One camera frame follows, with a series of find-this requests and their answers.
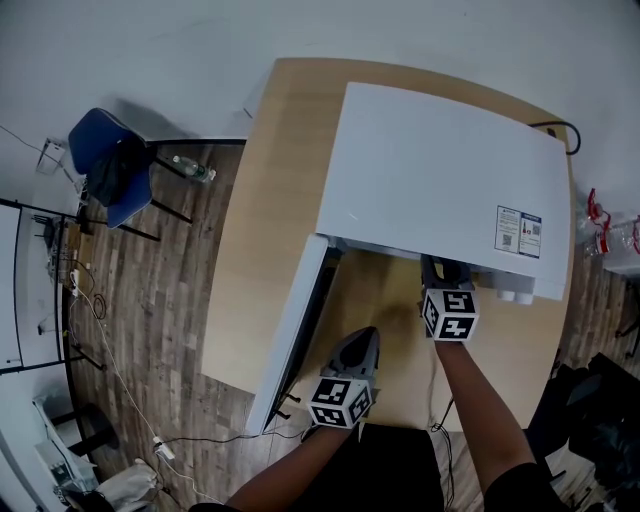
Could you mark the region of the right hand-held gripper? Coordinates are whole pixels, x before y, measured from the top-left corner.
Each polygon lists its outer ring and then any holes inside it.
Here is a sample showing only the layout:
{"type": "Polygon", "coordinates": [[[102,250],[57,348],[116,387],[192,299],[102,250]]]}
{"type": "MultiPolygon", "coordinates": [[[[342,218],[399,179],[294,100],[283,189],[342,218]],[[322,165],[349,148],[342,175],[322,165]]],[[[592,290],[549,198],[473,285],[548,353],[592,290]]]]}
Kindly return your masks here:
{"type": "MultiPolygon", "coordinates": [[[[476,292],[435,289],[443,287],[436,263],[430,255],[420,258],[422,286],[430,288],[425,291],[421,311],[427,336],[439,342],[467,342],[473,336],[479,320],[476,292]]],[[[454,284],[472,286],[470,267],[464,262],[455,262],[454,267],[454,284]]]]}

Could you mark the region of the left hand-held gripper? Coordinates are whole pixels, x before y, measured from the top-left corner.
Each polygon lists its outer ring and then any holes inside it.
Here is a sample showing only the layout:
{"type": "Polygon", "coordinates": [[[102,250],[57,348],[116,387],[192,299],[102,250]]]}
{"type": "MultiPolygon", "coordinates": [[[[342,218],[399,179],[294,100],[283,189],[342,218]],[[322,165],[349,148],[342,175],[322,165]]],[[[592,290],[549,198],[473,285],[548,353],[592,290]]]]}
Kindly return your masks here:
{"type": "Polygon", "coordinates": [[[352,429],[366,418],[375,403],[380,334],[364,327],[343,338],[316,379],[307,408],[315,424],[352,429]]]}

